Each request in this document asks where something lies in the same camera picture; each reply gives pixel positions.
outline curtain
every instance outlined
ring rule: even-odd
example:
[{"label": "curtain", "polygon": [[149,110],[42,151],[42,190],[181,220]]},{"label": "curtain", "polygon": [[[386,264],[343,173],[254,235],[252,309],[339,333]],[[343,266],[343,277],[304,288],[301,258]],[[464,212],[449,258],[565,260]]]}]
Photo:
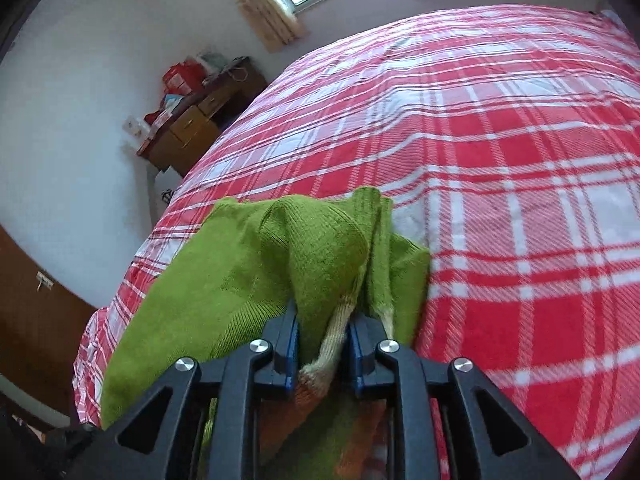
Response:
[{"label": "curtain", "polygon": [[280,0],[236,0],[236,5],[269,52],[305,34],[297,17]]}]

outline green sweater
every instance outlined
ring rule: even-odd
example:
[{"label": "green sweater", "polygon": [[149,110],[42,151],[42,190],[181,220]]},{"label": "green sweater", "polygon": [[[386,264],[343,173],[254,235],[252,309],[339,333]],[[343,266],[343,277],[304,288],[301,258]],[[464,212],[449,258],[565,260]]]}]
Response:
[{"label": "green sweater", "polygon": [[[103,427],[176,359],[228,355],[260,336],[290,298],[298,306],[300,364],[305,373],[324,378],[319,384],[326,390],[329,385],[321,383],[331,381],[339,356],[332,347],[341,344],[331,332],[344,333],[355,308],[379,317],[387,336],[410,344],[429,258],[426,249],[391,232],[391,209],[390,199],[366,187],[339,201],[300,195],[255,203],[219,200],[156,279],[111,357],[102,390]],[[264,477],[334,478],[353,405],[346,394],[330,393],[266,465]]]}]

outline brown door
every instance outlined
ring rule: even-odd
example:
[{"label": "brown door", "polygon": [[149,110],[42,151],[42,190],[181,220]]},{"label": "brown door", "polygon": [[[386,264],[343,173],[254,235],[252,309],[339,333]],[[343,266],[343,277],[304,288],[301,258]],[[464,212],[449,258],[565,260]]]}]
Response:
[{"label": "brown door", "polygon": [[0,374],[69,415],[72,365],[94,309],[59,283],[38,290],[39,271],[0,227]]}]

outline bed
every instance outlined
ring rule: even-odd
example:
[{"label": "bed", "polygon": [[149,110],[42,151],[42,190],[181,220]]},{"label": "bed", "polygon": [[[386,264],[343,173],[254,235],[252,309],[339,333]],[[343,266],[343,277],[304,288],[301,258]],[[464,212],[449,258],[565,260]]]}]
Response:
[{"label": "bed", "polygon": [[83,422],[154,279],[223,196],[377,186],[430,248],[423,356],[477,362],[584,479],[640,428],[640,51],[616,16],[491,6],[408,18],[288,67],[192,169],[97,310]]}]

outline wooden desk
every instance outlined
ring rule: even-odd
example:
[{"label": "wooden desk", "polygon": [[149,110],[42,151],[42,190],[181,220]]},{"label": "wooden desk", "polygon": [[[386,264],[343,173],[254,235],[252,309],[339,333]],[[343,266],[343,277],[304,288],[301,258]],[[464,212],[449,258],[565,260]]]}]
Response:
[{"label": "wooden desk", "polygon": [[235,59],[203,92],[184,97],[138,155],[158,170],[172,166],[185,176],[265,88],[267,82],[248,57]]}]

